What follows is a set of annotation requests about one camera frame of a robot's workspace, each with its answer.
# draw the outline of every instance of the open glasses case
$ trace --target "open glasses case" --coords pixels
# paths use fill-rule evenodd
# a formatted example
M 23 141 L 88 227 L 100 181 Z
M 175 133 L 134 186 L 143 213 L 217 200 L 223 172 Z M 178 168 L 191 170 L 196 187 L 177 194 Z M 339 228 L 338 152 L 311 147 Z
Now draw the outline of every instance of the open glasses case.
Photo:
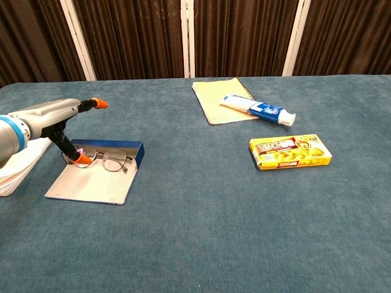
M 87 168 L 67 164 L 45 197 L 123 205 L 144 157 L 142 142 L 84 139 L 74 139 L 71 142 L 76 148 L 90 146 L 101 153 L 113 148 L 120 149 L 132 160 L 126 161 L 126 172 L 122 169 L 117 172 L 106 170 L 99 158 Z

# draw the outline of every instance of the background curtain wall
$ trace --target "background curtain wall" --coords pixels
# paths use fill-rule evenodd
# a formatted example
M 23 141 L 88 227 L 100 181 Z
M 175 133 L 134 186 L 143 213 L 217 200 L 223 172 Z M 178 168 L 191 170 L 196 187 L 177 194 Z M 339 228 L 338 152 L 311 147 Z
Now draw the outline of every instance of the background curtain wall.
M 59 1 L 1 0 L 0 39 L 0 87 L 85 80 Z
M 298 0 L 195 0 L 195 76 L 281 75 L 297 7 Z
M 182 78 L 180 0 L 74 0 L 98 80 Z
M 312 0 L 293 75 L 391 74 L 390 0 Z

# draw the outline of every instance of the yellow notepad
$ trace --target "yellow notepad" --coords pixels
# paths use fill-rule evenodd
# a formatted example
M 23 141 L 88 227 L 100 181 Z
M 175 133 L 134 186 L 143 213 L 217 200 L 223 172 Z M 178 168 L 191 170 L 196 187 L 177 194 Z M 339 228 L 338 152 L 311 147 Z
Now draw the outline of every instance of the yellow notepad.
M 224 124 L 258 118 L 220 105 L 223 97 L 230 93 L 253 99 L 250 92 L 237 78 L 228 81 L 193 82 L 192 87 L 210 124 Z

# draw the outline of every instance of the snack box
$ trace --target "snack box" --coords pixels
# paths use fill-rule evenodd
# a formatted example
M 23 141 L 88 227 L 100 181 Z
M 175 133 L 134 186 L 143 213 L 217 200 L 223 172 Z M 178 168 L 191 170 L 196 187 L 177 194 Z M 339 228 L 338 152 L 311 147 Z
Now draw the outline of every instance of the snack box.
M 260 170 L 328 165 L 331 153 L 316 134 L 251 139 Z

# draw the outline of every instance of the table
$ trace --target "table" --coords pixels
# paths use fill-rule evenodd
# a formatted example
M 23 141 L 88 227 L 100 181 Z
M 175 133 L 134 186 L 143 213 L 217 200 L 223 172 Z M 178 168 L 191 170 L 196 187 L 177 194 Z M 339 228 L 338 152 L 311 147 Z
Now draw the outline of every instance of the table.
M 51 145 L 0 198 L 1 292 L 390 292 L 391 76 L 240 78 L 296 113 L 289 128 L 207 123 L 193 81 L 13 84 L 0 113 L 61 98 L 109 102 L 70 139 L 140 140 L 124 206 L 50 200 Z M 328 166 L 260 171 L 254 137 L 318 134 Z

